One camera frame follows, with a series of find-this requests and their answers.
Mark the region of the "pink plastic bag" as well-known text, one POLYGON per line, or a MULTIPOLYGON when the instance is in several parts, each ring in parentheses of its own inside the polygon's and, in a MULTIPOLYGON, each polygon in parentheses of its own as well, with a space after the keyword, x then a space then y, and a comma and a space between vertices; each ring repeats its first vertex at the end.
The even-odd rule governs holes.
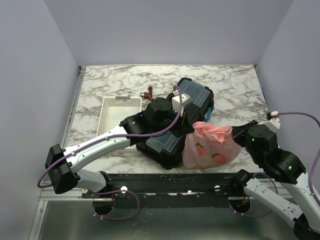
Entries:
POLYGON ((214 126, 198 121, 192 127, 194 132, 186 136, 182 153, 185 169, 222 167, 224 165, 218 166, 213 162, 212 155, 223 154, 228 157, 228 163, 230 163, 242 150, 242 147, 232 139, 230 126, 214 126))

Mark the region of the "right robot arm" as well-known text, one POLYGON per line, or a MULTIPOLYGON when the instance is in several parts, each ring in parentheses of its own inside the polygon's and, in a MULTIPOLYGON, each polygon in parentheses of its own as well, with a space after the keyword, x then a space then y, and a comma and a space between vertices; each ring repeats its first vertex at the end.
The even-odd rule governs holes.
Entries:
POLYGON ((253 162, 268 177, 287 190, 294 202, 267 189, 245 170, 240 170, 232 178, 230 191, 236 196, 245 193, 267 206, 293 229, 299 240, 318 240, 320 206, 314 199, 317 193, 312 192, 309 175, 301 160, 292 152, 279 148, 276 131, 280 124, 277 117, 261 123, 253 120, 232 127, 232 138, 248 151, 253 162))

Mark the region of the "aluminium frame rail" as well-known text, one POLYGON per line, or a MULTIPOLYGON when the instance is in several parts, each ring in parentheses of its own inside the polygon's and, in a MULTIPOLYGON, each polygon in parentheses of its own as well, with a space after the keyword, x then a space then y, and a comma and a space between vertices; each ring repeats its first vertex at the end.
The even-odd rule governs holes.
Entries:
POLYGON ((62 195, 72 190, 77 185, 77 179, 72 176, 70 171, 71 164, 68 163, 66 159, 68 156, 66 153, 66 147, 69 142, 71 127, 81 93, 85 72, 86 67, 81 66, 61 144, 55 144, 49 148, 46 163, 52 166, 49 166, 45 170, 45 173, 37 182, 37 186, 40 187, 42 191, 49 190, 53 195, 62 195))

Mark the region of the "black mounting base plate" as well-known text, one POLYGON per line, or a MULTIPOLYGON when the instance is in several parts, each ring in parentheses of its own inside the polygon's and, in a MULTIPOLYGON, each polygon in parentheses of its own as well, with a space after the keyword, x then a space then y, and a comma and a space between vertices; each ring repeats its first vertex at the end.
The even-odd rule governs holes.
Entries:
POLYGON ((101 206, 114 204, 116 208, 227 208, 230 200, 244 197, 244 188, 253 173, 152 173, 110 174, 107 191, 98 195, 90 190, 74 188, 64 194, 78 193, 77 200, 92 201, 101 206))

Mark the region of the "white perforated plastic basket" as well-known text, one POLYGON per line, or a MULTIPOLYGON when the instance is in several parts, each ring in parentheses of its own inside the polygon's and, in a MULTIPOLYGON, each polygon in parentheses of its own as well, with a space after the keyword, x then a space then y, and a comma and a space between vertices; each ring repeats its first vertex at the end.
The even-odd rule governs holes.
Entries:
POLYGON ((138 96, 106 96, 102 100, 96 136, 109 132, 125 118, 142 111, 138 96))

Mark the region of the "fake peach fruit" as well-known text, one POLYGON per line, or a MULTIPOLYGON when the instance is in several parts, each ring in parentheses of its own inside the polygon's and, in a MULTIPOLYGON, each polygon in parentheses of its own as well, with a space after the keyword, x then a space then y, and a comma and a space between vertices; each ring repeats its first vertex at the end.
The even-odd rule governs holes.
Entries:
POLYGON ((214 154, 212 155, 213 162, 218 166, 223 166, 228 163, 228 157, 224 154, 214 154))

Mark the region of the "blue foil wrapper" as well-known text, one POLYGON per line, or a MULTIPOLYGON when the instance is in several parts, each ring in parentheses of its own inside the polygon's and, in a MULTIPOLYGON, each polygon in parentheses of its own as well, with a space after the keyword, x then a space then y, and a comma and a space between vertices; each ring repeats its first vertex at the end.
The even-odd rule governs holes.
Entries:
POLYGON ((204 115, 204 121, 205 121, 206 123, 210 121, 210 119, 211 119, 211 114, 212 114, 213 110, 214 110, 214 107, 209 107, 209 108, 207 109, 207 112, 206 112, 205 115, 204 115))

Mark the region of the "black plastic toolbox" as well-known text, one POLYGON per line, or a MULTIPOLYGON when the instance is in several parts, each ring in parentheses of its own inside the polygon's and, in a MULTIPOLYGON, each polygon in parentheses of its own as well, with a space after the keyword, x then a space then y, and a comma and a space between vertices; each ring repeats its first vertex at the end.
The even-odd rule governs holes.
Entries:
POLYGON ((186 135, 193 132, 193 124, 205 122, 205 114, 214 107, 213 91, 190 78, 183 77, 177 83, 182 94, 188 94, 192 102, 184 107, 184 120, 180 128, 184 136, 175 136, 178 130, 171 128, 161 136, 151 137, 136 144, 136 149, 145 157, 152 159, 162 168, 170 170, 182 163, 182 152, 186 135))

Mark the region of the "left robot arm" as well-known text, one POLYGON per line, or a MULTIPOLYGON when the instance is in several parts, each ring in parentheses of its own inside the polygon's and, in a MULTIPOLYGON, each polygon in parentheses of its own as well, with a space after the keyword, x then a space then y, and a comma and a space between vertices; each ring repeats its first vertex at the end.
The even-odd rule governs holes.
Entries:
POLYGON ((106 173, 87 171, 84 167, 112 152, 167 133, 176 137, 191 133, 192 124, 187 122, 186 117, 193 103, 185 94, 170 99, 158 97, 145 110, 126 117, 95 138, 65 149, 59 144, 53 145, 45 161, 50 186, 56 194, 80 188, 91 190, 101 198, 107 197, 111 185, 106 173))

